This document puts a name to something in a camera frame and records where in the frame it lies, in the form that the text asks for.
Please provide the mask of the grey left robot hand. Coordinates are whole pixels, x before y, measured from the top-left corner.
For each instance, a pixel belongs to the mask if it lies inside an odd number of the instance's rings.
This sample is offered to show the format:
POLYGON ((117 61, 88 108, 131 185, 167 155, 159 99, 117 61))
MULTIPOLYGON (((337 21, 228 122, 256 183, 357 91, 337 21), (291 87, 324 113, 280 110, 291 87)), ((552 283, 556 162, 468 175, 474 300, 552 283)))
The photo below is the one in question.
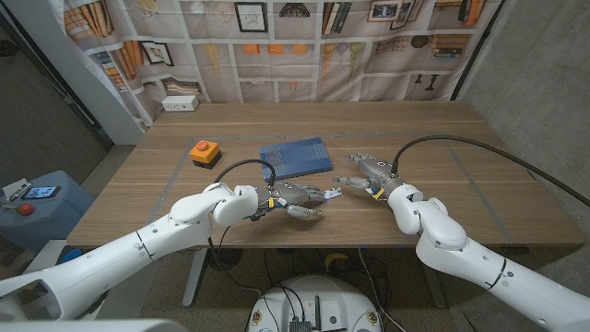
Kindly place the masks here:
POLYGON ((260 218, 274 209, 285 209, 295 219, 317 219, 323 216, 320 209, 313 208, 325 202, 324 193, 308 184, 276 183, 274 186, 257 187, 258 208, 255 216, 260 218))

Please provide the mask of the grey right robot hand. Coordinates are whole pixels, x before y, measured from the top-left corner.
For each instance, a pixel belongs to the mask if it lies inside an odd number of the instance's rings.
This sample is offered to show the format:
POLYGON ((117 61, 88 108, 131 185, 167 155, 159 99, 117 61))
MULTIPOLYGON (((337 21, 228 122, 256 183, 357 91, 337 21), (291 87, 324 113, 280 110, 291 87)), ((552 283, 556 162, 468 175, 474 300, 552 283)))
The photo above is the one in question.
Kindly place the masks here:
POLYGON ((393 191, 404 184, 403 180, 393 173, 393 165, 385 160, 378 160, 373 155, 355 153, 348 156, 364 175, 360 177, 334 176, 333 181, 365 190, 375 199, 387 199, 393 191))

